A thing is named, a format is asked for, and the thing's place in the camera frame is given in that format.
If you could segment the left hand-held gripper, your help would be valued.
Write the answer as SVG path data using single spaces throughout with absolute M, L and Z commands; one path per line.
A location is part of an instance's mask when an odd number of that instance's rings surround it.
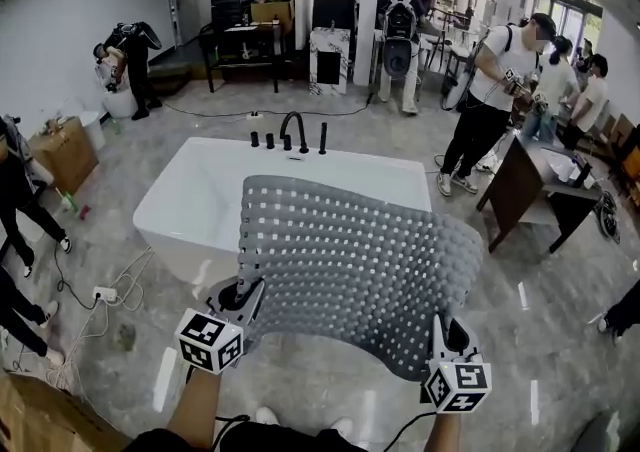
M 232 276 L 211 287 L 206 304 L 214 313 L 240 308 L 238 277 Z M 219 375 L 234 366 L 247 353 L 247 340 L 253 331 L 266 288 L 263 278 L 243 280 L 243 329 L 207 313 L 187 308 L 174 333 L 181 358 L 188 364 Z

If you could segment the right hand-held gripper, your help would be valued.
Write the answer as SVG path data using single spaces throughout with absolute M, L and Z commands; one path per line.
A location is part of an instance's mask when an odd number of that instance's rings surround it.
M 462 318 L 452 317 L 448 348 L 457 354 L 447 353 L 443 321 L 435 314 L 431 338 L 432 359 L 420 402 L 436 414 L 473 413 L 493 390 L 492 366 L 484 361 L 477 335 Z

